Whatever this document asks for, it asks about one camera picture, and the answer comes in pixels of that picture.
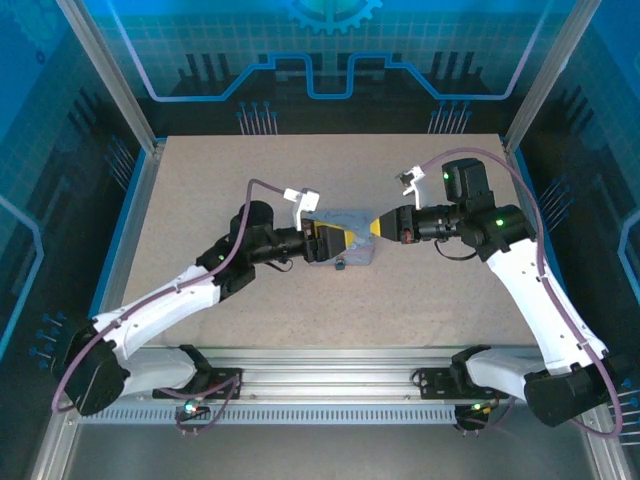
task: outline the robotic arm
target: robotic arm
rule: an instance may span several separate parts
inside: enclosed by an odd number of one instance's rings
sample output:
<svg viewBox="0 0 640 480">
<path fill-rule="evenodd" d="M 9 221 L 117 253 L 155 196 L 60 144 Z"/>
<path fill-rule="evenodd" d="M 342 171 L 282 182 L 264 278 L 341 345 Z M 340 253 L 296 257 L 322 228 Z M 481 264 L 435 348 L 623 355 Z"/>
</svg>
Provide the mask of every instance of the robotic arm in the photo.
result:
<svg viewBox="0 0 640 480">
<path fill-rule="evenodd" d="M 560 303 L 585 338 L 580 344 L 543 288 L 536 259 L 536 234 L 513 206 L 496 207 L 484 165 L 476 159 L 449 162 L 443 178 L 450 205 L 424 207 L 420 167 L 399 176 L 405 194 L 416 204 L 396 208 L 371 225 L 371 231 L 403 244 L 458 237 L 472 247 L 483 263 L 500 278 L 531 328 L 543 362 L 508 357 L 477 346 L 455 355 L 450 372 L 460 393 L 492 388 L 525 399 L 546 425 L 556 426 L 607 400 L 600 372 L 585 351 L 589 345 L 615 383 L 631 370 L 630 362 L 612 356 L 584 323 L 557 280 L 546 277 Z M 318 203 L 315 192 L 286 190 L 294 202 L 295 227 L 273 228 L 273 210 L 250 203 L 241 232 L 244 207 L 231 220 L 230 231 L 180 276 L 142 299 L 92 322 L 79 321 L 65 328 L 56 344 L 52 371 L 81 415 L 94 414 L 122 395 L 158 387 L 198 393 L 211 385 L 208 363 L 193 347 L 158 349 L 136 358 L 135 352 L 151 338 L 189 315 L 229 298 L 255 278 L 255 265 L 286 263 L 293 257 L 324 261 L 346 249 L 348 232 L 301 218 Z M 237 253 L 232 249 L 242 235 Z M 86 355 L 79 361 L 78 356 Z M 75 368 L 70 365 L 76 362 Z"/>
<path fill-rule="evenodd" d="M 459 390 L 489 387 L 525 399 L 534 414 L 549 426 L 606 401 L 607 390 L 585 345 L 591 346 L 614 381 L 621 381 L 629 365 L 625 359 L 609 356 L 604 343 L 585 324 L 547 268 L 551 288 L 586 339 L 584 344 L 576 341 L 542 285 L 536 234 L 523 212 L 513 205 L 495 206 L 484 165 L 476 159 L 443 165 L 447 200 L 452 205 L 422 208 L 424 192 L 418 194 L 417 184 L 421 172 L 420 167 L 414 167 L 399 175 L 405 193 L 416 193 L 416 205 L 402 206 L 381 216 L 371 225 L 371 231 L 403 244 L 459 237 L 507 288 L 543 357 L 543 362 L 531 362 L 502 355 L 487 346 L 461 352 L 451 366 Z"/>
<path fill-rule="evenodd" d="M 144 359 L 135 352 L 182 319 L 247 286 L 255 279 L 257 264 L 279 269 L 273 262 L 284 264 L 293 257 L 322 262 L 346 249 L 350 232 L 301 218 L 302 211 L 315 210 L 316 192 L 287 189 L 284 197 L 294 202 L 296 227 L 274 229 L 271 206 L 252 201 L 240 247 L 215 276 L 207 273 L 220 267 L 230 255 L 240 235 L 244 206 L 232 218 L 229 234 L 177 278 L 129 305 L 94 317 L 92 322 L 83 320 L 64 329 L 52 363 L 58 380 L 90 341 L 95 341 L 100 332 L 108 332 L 90 348 L 65 385 L 65 392 L 81 415 L 97 413 L 122 395 L 159 387 L 186 388 L 189 393 L 208 388 L 208 363 L 193 347 L 158 349 Z M 110 328 L 114 321 L 119 321 L 119 326 Z"/>
</svg>

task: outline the circuit pattern graphic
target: circuit pattern graphic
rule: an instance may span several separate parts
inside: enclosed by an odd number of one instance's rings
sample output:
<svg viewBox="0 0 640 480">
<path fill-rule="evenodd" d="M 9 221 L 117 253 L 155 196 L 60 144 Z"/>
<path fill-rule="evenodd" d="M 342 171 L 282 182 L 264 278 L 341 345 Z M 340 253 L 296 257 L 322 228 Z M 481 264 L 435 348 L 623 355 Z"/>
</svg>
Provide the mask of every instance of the circuit pattern graphic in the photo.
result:
<svg viewBox="0 0 640 480">
<path fill-rule="evenodd" d="M 36 47 L 36 59 L 44 63 L 44 51 L 59 26 L 55 0 L 0 0 L 0 13 L 13 16 L 23 35 Z"/>
<path fill-rule="evenodd" d="M 372 10 L 382 7 L 381 0 L 282 0 L 289 19 L 300 28 L 310 27 L 314 34 L 347 33 L 359 28 L 363 19 L 373 18 Z"/>
</svg>

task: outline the beige table surface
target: beige table surface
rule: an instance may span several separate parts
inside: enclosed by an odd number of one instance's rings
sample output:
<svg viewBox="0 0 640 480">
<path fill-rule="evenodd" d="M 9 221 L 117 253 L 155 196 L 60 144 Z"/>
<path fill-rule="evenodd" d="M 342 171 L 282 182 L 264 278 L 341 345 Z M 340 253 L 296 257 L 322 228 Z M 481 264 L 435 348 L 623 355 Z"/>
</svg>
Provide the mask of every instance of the beige table surface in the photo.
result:
<svg viewBox="0 0 640 480">
<path fill-rule="evenodd" d="M 169 137 L 144 221 L 125 301 L 176 277 L 229 230 L 246 183 L 256 177 L 320 192 L 318 209 L 367 208 L 376 215 L 411 203 L 394 178 L 456 147 L 503 156 L 497 135 L 300 135 Z M 508 173 L 485 165 L 496 204 L 518 204 Z M 439 167 L 427 174 L 430 204 L 445 203 Z M 291 225 L 291 204 L 256 188 Z M 451 241 L 452 255 L 468 249 Z M 431 243 L 376 240 L 373 263 L 311 267 L 296 259 L 230 299 L 183 320 L 152 344 L 197 346 L 459 346 L 534 344 L 506 289 L 479 260 L 453 262 Z"/>
</svg>

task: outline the purple cable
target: purple cable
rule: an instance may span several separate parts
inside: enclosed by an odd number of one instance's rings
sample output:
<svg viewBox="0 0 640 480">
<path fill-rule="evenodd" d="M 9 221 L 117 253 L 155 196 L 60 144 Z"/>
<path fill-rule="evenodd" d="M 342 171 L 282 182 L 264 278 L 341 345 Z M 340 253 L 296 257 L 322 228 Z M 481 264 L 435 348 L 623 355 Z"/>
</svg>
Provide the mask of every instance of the purple cable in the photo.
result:
<svg viewBox="0 0 640 480">
<path fill-rule="evenodd" d="M 450 157 L 451 155 L 456 155 L 456 154 L 459 154 L 459 153 L 465 153 L 465 154 L 474 153 L 474 154 L 477 154 L 477 155 L 483 155 L 483 156 L 485 156 L 485 157 L 487 157 L 487 158 L 489 158 L 491 160 L 494 160 L 495 162 L 500 164 L 502 167 L 507 169 L 507 171 L 511 174 L 511 176 L 524 189 L 524 192 L 526 193 L 527 197 L 529 198 L 529 201 L 531 202 L 531 205 L 532 205 L 532 207 L 534 209 L 534 213 L 535 213 L 535 216 L 536 216 L 536 224 L 537 224 L 537 227 L 538 227 L 538 237 L 539 237 L 539 241 L 537 242 L 537 249 L 536 249 L 536 254 L 537 254 L 536 255 L 537 256 L 536 263 L 538 264 L 537 265 L 538 266 L 538 275 L 540 276 L 540 280 L 542 280 L 542 285 L 544 286 L 544 289 L 547 292 L 547 295 L 549 295 L 549 298 L 551 299 L 551 302 L 553 303 L 553 305 L 558 310 L 558 313 L 560 313 L 560 316 L 562 317 L 562 319 L 566 323 L 567 327 L 569 328 L 569 330 L 571 330 L 571 333 L 575 336 L 575 338 L 578 341 L 578 343 L 580 345 L 584 346 L 584 350 L 585 350 L 585 352 L 587 352 L 587 355 L 588 355 L 589 359 L 593 362 L 593 364 L 598 369 L 598 372 L 602 376 L 602 380 L 604 381 L 604 383 L 605 383 L 605 385 L 607 387 L 607 391 L 609 392 L 609 396 L 611 397 L 611 403 L 613 404 L 613 410 L 615 412 L 615 426 L 614 426 L 614 428 L 613 428 L 613 430 L 611 432 L 599 432 L 598 430 L 594 430 L 591 427 L 587 427 L 586 425 L 578 422 L 575 419 L 571 419 L 570 422 L 573 423 L 574 425 L 576 425 L 577 427 L 580 427 L 581 429 L 583 429 L 587 433 L 590 433 L 590 434 L 595 435 L 595 436 L 600 437 L 600 438 L 616 438 L 616 437 L 618 437 L 620 435 L 620 433 L 622 432 L 622 407 L 620 406 L 620 400 L 618 399 L 618 392 L 616 391 L 616 387 L 613 384 L 613 380 L 611 379 L 611 376 L 609 375 L 609 372 L 607 372 L 607 369 L 605 368 L 604 364 L 602 363 L 602 360 L 600 360 L 598 358 L 598 355 L 596 355 L 596 353 L 593 351 L 593 348 L 591 348 L 591 345 L 589 345 L 587 343 L 587 339 L 584 337 L 584 335 L 582 335 L 582 332 L 580 331 L 580 329 L 578 329 L 578 327 L 576 327 L 574 325 L 574 323 L 571 321 L 571 317 L 569 316 L 567 311 L 562 306 L 562 303 L 560 302 L 560 299 L 558 298 L 558 296 L 554 292 L 553 287 L 551 286 L 551 283 L 549 282 L 549 280 L 545 276 L 545 269 L 544 269 L 544 258 L 545 258 L 545 255 L 544 255 L 544 223 L 542 222 L 542 215 L 540 214 L 540 209 L 538 208 L 538 204 L 536 202 L 535 197 L 533 196 L 533 193 L 531 192 L 531 190 L 529 190 L 529 187 L 527 186 L 525 181 L 522 179 L 520 174 L 518 174 L 518 172 L 511 165 L 509 165 L 507 162 L 502 160 L 497 155 L 494 155 L 493 153 L 491 153 L 491 152 L 489 152 L 487 150 L 484 150 L 482 148 L 462 147 L 462 148 L 454 148 L 452 150 L 447 150 L 446 152 L 438 155 L 437 157 L 432 158 L 428 162 L 426 162 L 423 165 L 421 165 L 421 168 L 422 168 L 422 170 L 424 172 L 426 172 L 427 169 L 433 167 L 437 162 L 439 162 L 441 160 L 444 160 L 445 158 Z"/>
<path fill-rule="evenodd" d="M 214 415 L 214 417 L 205 426 L 200 427 L 200 428 L 195 428 L 194 427 L 192 430 L 189 430 L 188 428 L 185 428 L 184 424 L 180 420 L 178 420 L 176 418 L 176 427 L 184 435 L 186 435 L 186 434 L 198 435 L 199 433 L 202 433 L 202 432 L 205 432 L 205 431 L 209 430 L 211 427 L 213 427 L 218 422 L 218 420 L 220 420 L 220 417 L 222 417 L 222 414 L 224 413 L 225 409 L 227 408 L 227 405 L 229 404 L 229 401 L 231 400 L 231 397 L 233 397 L 233 394 L 235 393 L 236 388 L 238 388 L 238 385 L 240 384 L 240 379 L 238 378 L 238 376 L 234 375 L 233 377 L 231 377 L 230 379 L 224 381 L 223 383 L 221 383 L 219 385 L 216 385 L 214 387 L 211 387 L 209 390 L 205 390 L 204 392 L 196 393 L 196 394 L 185 395 L 183 393 L 174 392 L 170 388 L 161 388 L 160 391 L 163 392 L 163 393 L 166 393 L 167 395 L 171 395 L 174 398 L 180 398 L 180 399 L 183 399 L 183 400 L 189 400 L 189 399 L 192 399 L 192 398 L 206 397 L 207 395 L 211 395 L 212 393 L 215 393 L 215 392 L 217 392 L 219 390 L 222 390 L 223 388 L 225 388 L 227 385 L 229 385 L 231 383 L 233 383 L 233 387 L 229 391 L 229 395 L 227 395 L 227 398 L 224 400 L 224 403 L 220 407 L 220 410 L 218 410 L 218 412 Z"/>
<path fill-rule="evenodd" d="M 119 319 L 116 319 L 116 320 L 112 321 L 104 330 L 101 330 L 100 332 L 98 332 L 98 334 L 95 337 L 93 337 L 80 350 L 80 352 L 78 352 L 78 354 L 74 357 L 74 359 L 69 364 L 69 367 L 67 368 L 67 370 L 64 372 L 64 375 L 62 375 L 62 378 L 60 379 L 60 383 L 58 383 L 58 387 L 56 388 L 56 391 L 53 394 L 53 399 L 51 400 L 51 411 L 53 413 L 64 413 L 64 412 L 69 411 L 71 408 L 73 408 L 73 405 L 71 405 L 69 407 L 60 408 L 58 406 L 59 403 L 60 403 L 60 397 L 62 397 L 62 393 L 64 392 L 64 389 L 66 388 L 67 383 L 69 383 L 69 379 L 71 378 L 71 375 L 73 375 L 73 372 L 75 372 L 76 368 L 78 368 L 78 365 L 80 364 L 80 362 L 82 362 L 84 357 L 87 356 L 89 351 L 100 340 L 102 340 L 105 336 L 107 336 L 112 330 L 114 330 L 115 328 L 118 328 L 122 322 L 128 320 L 129 317 L 131 315 L 133 315 L 135 312 L 137 312 L 141 308 L 146 307 L 151 302 L 154 302 L 154 301 L 158 300 L 159 298 L 162 298 L 165 295 L 168 295 L 170 293 L 179 292 L 183 288 L 187 288 L 187 287 L 189 287 L 189 286 L 191 286 L 193 284 L 199 283 L 202 280 L 205 280 L 207 278 L 214 277 L 220 271 L 225 269 L 229 265 L 229 263 L 231 263 L 231 260 L 233 260 L 233 257 L 235 257 L 235 255 L 238 253 L 238 250 L 240 250 L 240 245 L 242 244 L 242 239 L 244 238 L 244 231 L 245 231 L 245 229 L 247 227 L 247 222 L 249 221 L 249 205 L 251 203 L 251 193 L 253 191 L 253 186 L 254 185 L 260 185 L 260 186 L 262 186 L 262 187 L 264 187 L 264 188 L 266 188 L 268 190 L 271 190 L 271 191 L 273 191 L 275 193 L 278 193 L 280 195 L 284 195 L 284 190 L 282 190 L 280 188 L 274 187 L 272 185 L 269 185 L 268 183 L 265 183 L 265 182 L 263 182 L 261 180 L 257 180 L 255 178 L 252 178 L 251 180 L 249 180 L 249 184 L 247 185 L 247 195 L 246 195 L 246 199 L 245 199 L 244 210 L 242 212 L 242 218 L 240 220 L 240 231 L 238 233 L 238 237 L 236 238 L 235 243 L 233 244 L 233 247 L 231 248 L 231 252 L 229 252 L 229 255 L 227 255 L 227 258 L 225 258 L 224 261 L 220 265 L 218 265 L 216 268 L 214 268 L 210 272 L 207 272 L 207 273 L 205 273 L 203 275 L 200 275 L 199 277 L 193 278 L 193 279 L 188 280 L 186 282 L 179 283 L 176 287 L 167 287 L 164 290 L 161 290 L 161 291 L 151 295 L 150 297 L 145 298 L 144 300 L 141 300 L 140 302 L 138 302 L 134 306 L 132 306 L 129 310 L 124 312 Z M 196 397 L 202 396 L 202 394 L 196 394 L 195 396 Z"/>
<path fill-rule="evenodd" d="M 513 406 L 516 404 L 516 397 L 511 397 L 509 399 L 509 403 L 507 404 L 507 409 L 504 411 L 504 413 L 502 414 L 502 416 L 500 418 L 498 418 L 498 420 L 496 420 L 493 423 L 490 423 L 489 425 L 487 425 L 483 432 L 488 432 L 490 430 L 493 430 L 494 428 L 498 428 L 500 425 L 502 425 L 505 420 L 507 418 L 509 418 L 511 416 L 511 414 L 513 413 Z"/>
</svg>

